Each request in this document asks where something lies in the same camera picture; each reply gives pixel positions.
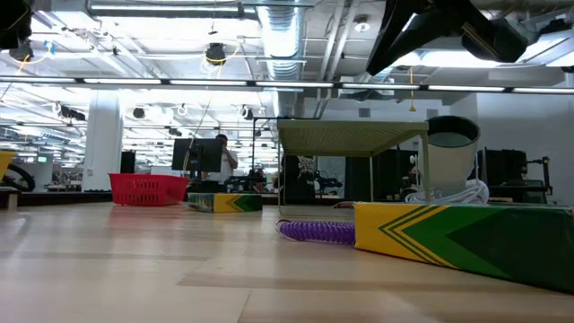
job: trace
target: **column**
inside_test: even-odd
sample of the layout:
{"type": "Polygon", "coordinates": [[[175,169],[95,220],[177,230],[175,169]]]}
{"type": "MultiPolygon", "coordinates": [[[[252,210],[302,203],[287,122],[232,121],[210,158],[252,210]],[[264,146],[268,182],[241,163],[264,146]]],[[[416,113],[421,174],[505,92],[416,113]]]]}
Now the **column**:
{"type": "Polygon", "coordinates": [[[88,115],[82,190],[110,190],[110,173],[119,173],[124,113],[117,92],[93,91],[88,115]]]}

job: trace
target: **purple coiled cable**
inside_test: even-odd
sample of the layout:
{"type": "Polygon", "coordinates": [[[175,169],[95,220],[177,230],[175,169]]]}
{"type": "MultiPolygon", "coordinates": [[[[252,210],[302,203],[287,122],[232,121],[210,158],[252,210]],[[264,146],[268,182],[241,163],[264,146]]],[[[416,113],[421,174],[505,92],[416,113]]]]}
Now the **purple coiled cable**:
{"type": "Polygon", "coordinates": [[[355,243],[355,224],[325,221],[279,220],[276,229],[293,240],[312,240],[352,245],[355,243]]]}

